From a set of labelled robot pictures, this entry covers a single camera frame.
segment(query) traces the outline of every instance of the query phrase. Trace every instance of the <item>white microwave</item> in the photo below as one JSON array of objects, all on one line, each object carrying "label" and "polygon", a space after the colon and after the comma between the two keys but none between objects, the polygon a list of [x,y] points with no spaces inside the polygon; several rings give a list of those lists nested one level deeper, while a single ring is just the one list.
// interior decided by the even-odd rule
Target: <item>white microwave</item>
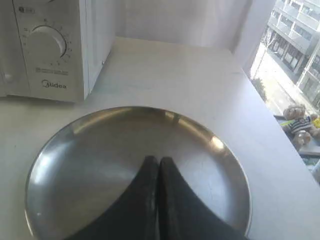
[{"label": "white microwave", "polygon": [[114,0],[1,0],[0,95],[83,101],[114,39]]}]

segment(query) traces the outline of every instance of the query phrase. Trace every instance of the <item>countertop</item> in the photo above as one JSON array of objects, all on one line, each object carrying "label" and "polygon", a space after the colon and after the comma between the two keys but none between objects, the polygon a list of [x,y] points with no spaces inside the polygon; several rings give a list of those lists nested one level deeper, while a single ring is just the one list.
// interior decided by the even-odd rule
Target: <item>countertop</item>
[{"label": "countertop", "polygon": [[37,153],[86,114],[149,106],[190,117],[229,146],[252,194],[252,240],[318,240],[320,188],[227,50],[117,38],[82,103],[0,98],[0,239],[29,240],[25,182]]}]

